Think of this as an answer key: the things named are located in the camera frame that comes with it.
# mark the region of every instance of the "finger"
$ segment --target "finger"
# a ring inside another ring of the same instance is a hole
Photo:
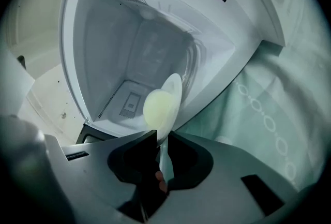
[[[155,173],[155,177],[157,180],[159,181],[164,181],[164,178],[163,178],[163,173],[161,171],[158,171]]]
[[[167,184],[165,183],[165,181],[160,181],[159,187],[162,192],[164,192],[164,193],[168,192],[168,187],[167,187]]]

